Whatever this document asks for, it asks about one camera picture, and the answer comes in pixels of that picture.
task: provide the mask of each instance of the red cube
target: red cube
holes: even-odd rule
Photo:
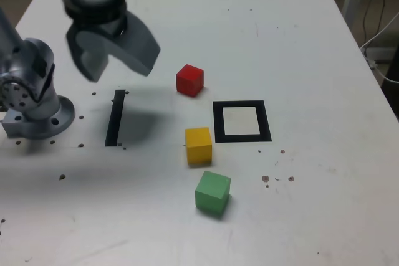
[[[176,87],[179,93],[195,97],[204,87],[204,70],[185,65],[176,74]]]

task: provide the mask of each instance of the white table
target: white table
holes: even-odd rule
[[[111,59],[88,83],[60,0],[33,0],[17,27],[52,47],[56,90],[84,119],[20,145],[1,131],[0,265],[399,264],[399,128],[334,0],[128,8],[161,45],[148,78]],[[205,71],[196,99],[175,91],[184,64]],[[104,147],[118,88],[126,150]],[[212,167],[190,169],[184,129],[213,134],[214,100],[264,100],[273,142],[217,143]],[[221,220],[195,208],[204,170],[231,177]]]

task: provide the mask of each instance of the black bar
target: black bar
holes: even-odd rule
[[[125,100],[125,90],[116,90],[113,96],[110,121],[108,122],[107,137],[105,146],[117,146],[120,120],[122,119],[123,101]]]

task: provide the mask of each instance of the black strip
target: black strip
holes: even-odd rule
[[[115,96],[113,96],[113,104],[110,121],[108,123],[107,137],[105,138],[105,146],[117,146],[124,100],[125,90],[116,90]]]
[[[255,107],[260,134],[226,135],[224,131],[223,118],[224,107]],[[253,143],[260,141],[272,141],[263,100],[213,102],[213,121],[214,138],[216,143]]]

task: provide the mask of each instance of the wooden block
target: wooden block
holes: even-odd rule
[[[179,93],[195,97],[204,87],[204,70],[185,65],[176,74],[176,89]]]
[[[230,198],[230,182],[229,177],[205,171],[195,189],[195,206],[220,216]]]
[[[208,127],[185,130],[188,163],[212,162],[212,139]]]

